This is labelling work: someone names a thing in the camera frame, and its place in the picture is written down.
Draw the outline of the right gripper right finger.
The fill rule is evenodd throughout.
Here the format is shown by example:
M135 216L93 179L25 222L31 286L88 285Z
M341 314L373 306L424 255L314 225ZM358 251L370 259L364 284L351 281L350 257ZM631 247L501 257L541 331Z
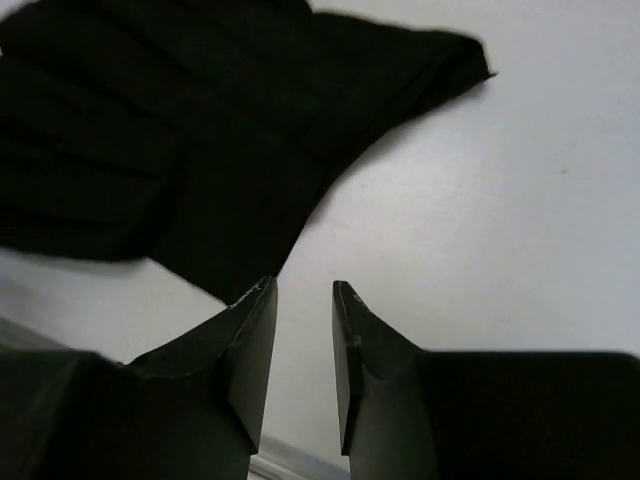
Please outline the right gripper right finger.
M333 285L341 452L354 479L635 479L639 360L423 349Z

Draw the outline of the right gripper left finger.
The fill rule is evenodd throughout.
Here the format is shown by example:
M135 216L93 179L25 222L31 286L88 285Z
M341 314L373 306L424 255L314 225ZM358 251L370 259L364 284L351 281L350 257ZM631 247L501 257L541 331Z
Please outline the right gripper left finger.
M244 479L261 439L277 282L122 364L89 351L1 355L5 479Z

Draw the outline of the black pleated skirt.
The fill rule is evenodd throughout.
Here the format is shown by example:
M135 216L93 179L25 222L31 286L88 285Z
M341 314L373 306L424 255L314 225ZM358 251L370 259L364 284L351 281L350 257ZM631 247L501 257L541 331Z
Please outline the black pleated skirt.
M331 184L489 79L483 44L305 1L34 1L1 22L1 244L152 259L227 303Z

